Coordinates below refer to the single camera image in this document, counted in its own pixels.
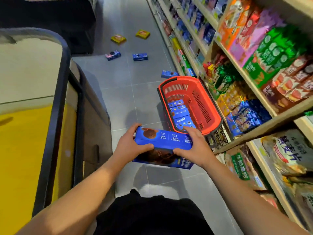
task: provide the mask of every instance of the hand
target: hand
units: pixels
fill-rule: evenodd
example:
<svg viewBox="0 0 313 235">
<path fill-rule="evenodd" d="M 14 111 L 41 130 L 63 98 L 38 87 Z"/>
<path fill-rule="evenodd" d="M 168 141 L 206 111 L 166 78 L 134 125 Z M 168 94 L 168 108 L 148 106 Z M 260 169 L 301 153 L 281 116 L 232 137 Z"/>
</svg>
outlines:
<svg viewBox="0 0 313 235">
<path fill-rule="evenodd" d="M 216 157 L 199 130 L 185 126 L 184 129 L 193 140 L 193 146 L 190 150 L 174 149 L 174 153 L 204 168 L 210 160 L 214 160 Z"/>
<path fill-rule="evenodd" d="M 141 126 L 141 124 L 135 123 L 127 130 L 119 139 L 116 150 L 113 153 L 113 156 L 118 157 L 125 165 L 134 160 L 139 154 L 154 149 L 154 145 L 151 143 L 138 145 L 134 141 L 133 135 L 139 126 Z"/>
</svg>

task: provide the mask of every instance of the orange snack box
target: orange snack box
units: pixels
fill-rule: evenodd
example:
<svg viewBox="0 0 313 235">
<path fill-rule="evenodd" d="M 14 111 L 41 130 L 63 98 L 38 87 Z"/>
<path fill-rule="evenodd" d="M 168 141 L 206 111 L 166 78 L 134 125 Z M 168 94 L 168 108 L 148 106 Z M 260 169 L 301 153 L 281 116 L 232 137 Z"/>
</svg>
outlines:
<svg viewBox="0 0 313 235">
<path fill-rule="evenodd" d="M 233 0 L 218 32 L 222 45 L 229 50 L 251 14 L 252 0 Z"/>
</svg>

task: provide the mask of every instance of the yellow surface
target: yellow surface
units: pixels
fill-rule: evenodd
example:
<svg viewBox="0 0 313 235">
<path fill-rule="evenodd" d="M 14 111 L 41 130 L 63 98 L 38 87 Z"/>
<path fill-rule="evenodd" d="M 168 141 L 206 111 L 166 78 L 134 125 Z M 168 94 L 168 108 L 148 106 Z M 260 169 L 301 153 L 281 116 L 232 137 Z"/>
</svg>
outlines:
<svg viewBox="0 0 313 235">
<path fill-rule="evenodd" d="M 0 115 L 0 228 L 16 233 L 32 217 L 51 107 Z"/>
<path fill-rule="evenodd" d="M 52 202 L 71 189 L 75 145 L 76 112 L 65 104 Z"/>
</svg>

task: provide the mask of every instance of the red shopping basket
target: red shopping basket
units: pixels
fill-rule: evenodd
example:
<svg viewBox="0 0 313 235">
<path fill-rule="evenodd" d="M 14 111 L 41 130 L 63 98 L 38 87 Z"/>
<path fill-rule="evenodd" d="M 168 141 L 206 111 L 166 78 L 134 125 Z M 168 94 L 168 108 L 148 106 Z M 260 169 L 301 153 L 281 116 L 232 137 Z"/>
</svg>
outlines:
<svg viewBox="0 0 313 235">
<path fill-rule="evenodd" d="M 162 82 L 157 90 L 171 131 L 186 133 L 176 127 L 168 106 L 168 103 L 181 99 L 202 135 L 209 135 L 222 125 L 223 119 L 199 79 L 186 76 L 172 77 Z"/>
</svg>

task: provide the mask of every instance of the finger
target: finger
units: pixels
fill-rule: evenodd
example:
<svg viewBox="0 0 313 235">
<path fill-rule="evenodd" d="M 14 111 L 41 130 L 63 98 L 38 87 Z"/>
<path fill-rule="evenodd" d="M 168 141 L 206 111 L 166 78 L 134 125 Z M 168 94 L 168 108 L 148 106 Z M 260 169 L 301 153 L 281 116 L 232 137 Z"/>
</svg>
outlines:
<svg viewBox="0 0 313 235">
<path fill-rule="evenodd" d="M 203 135 L 201 134 L 201 132 L 193 127 L 183 127 L 185 130 L 187 130 L 188 134 L 190 135 L 191 139 L 195 139 L 195 138 L 202 138 Z"/>
<path fill-rule="evenodd" d="M 183 158 L 187 158 L 187 159 L 189 158 L 189 154 L 190 154 L 189 150 L 183 150 L 183 149 L 178 149 L 178 148 L 174 149 L 173 152 L 174 154 L 181 156 Z"/>
<path fill-rule="evenodd" d="M 145 145 L 138 145 L 138 148 L 139 148 L 138 154 L 141 154 L 141 153 L 145 153 L 147 151 L 154 149 L 154 145 L 151 143 L 148 143 Z"/>
<path fill-rule="evenodd" d="M 134 135 L 134 133 L 136 132 L 137 128 L 139 126 L 141 126 L 142 124 L 140 123 L 134 123 L 132 126 L 130 126 L 130 128 L 127 130 L 126 134 L 131 134 L 132 136 Z"/>
</svg>

